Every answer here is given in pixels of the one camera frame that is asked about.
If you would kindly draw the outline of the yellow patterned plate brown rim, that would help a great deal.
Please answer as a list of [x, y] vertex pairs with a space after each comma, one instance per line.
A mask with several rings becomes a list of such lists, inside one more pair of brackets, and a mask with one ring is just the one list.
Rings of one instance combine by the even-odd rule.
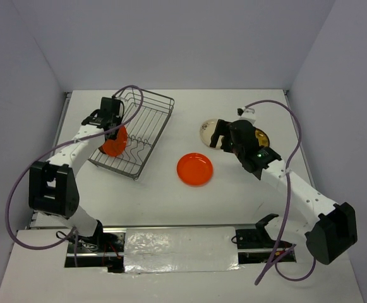
[[255, 137], [258, 140], [259, 147], [269, 147], [270, 146], [270, 139], [267, 134], [262, 131], [261, 129], [255, 129]]

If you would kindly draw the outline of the silver foil tape patch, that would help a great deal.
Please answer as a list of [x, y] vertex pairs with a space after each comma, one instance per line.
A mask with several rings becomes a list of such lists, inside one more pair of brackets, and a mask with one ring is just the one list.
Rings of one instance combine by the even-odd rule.
[[233, 227], [128, 229], [127, 273], [216, 272], [239, 269]]

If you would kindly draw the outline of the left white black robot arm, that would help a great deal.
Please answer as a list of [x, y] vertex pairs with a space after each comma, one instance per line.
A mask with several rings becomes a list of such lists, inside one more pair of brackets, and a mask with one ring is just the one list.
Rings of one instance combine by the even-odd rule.
[[29, 170], [28, 205], [52, 216], [65, 227], [75, 228], [78, 236], [71, 242], [95, 252], [103, 248], [103, 225], [80, 206], [76, 175], [91, 154], [107, 139], [115, 139], [118, 130], [104, 134], [122, 123], [123, 101], [103, 97], [100, 108], [81, 122], [71, 144], [63, 146], [47, 161], [36, 161]]

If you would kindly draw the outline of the metal base rail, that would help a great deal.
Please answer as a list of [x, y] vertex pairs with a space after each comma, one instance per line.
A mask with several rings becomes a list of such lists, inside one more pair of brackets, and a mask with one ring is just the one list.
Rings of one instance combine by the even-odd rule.
[[128, 274], [237, 270], [268, 261], [275, 239], [266, 226], [274, 218], [251, 225], [106, 230], [96, 246], [70, 242], [64, 267]]

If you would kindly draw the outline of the orange plate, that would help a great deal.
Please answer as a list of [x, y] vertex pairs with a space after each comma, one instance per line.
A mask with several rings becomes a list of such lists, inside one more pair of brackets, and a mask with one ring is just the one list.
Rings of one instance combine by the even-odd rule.
[[179, 179], [189, 186], [204, 186], [213, 174], [214, 167], [208, 157], [201, 153], [188, 153], [176, 165]]
[[99, 151], [110, 157], [117, 157], [123, 153], [127, 142], [128, 133], [126, 128], [123, 126], [118, 130], [116, 139], [106, 140], [105, 143], [99, 147]]

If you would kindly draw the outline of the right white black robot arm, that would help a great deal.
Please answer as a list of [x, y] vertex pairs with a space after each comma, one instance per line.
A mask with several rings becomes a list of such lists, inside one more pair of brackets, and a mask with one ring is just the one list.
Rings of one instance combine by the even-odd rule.
[[328, 265], [353, 246], [358, 239], [356, 212], [349, 203], [338, 204], [320, 194], [295, 172], [282, 157], [259, 145], [256, 128], [247, 120], [217, 121], [210, 137], [215, 148], [233, 153], [242, 167], [282, 194], [290, 194], [291, 205], [305, 217], [312, 230], [306, 233], [306, 247], [321, 264]]

